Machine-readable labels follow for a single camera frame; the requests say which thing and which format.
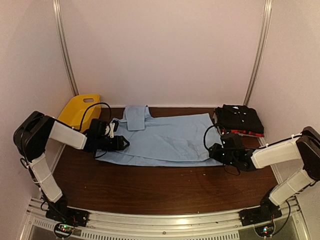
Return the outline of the light blue long sleeve shirt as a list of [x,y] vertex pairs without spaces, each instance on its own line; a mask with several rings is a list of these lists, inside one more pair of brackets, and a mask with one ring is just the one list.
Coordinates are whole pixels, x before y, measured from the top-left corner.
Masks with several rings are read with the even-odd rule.
[[115,135],[130,146],[104,153],[99,161],[144,167],[213,167],[221,163],[209,157],[206,147],[221,143],[208,113],[153,117],[148,106],[126,106]]

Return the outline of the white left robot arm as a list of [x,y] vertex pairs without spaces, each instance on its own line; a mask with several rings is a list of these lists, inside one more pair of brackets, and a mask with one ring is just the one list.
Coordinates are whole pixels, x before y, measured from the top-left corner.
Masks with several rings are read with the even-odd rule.
[[61,203],[63,192],[47,164],[45,151],[48,140],[60,142],[86,153],[123,151],[130,146],[130,142],[122,135],[115,135],[118,126],[115,120],[108,123],[94,118],[88,129],[80,130],[34,111],[14,132],[13,142],[22,156],[25,167],[46,201],[55,204],[51,211],[61,222],[69,221],[72,218],[72,211]]

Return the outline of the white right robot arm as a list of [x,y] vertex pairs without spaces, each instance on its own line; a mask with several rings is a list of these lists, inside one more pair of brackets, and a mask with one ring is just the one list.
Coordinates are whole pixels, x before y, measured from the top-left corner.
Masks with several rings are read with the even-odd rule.
[[268,220],[276,212],[276,206],[320,180],[320,134],[311,126],[299,134],[255,149],[244,147],[236,133],[225,133],[220,140],[206,147],[209,157],[239,172],[253,172],[295,160],[303,162],[300,170],[275,186],[260,203],[256,216],[261,221]]

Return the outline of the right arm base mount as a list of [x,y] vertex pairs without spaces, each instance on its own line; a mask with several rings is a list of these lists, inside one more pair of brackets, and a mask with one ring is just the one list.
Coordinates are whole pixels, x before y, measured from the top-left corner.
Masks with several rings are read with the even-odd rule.
[[242,226],[256,225],[259,223],[270,222],[275,218],[282,216],[282,211],[278,208],[275,210],[265,210],[261,206],[243,209],[238,212]]

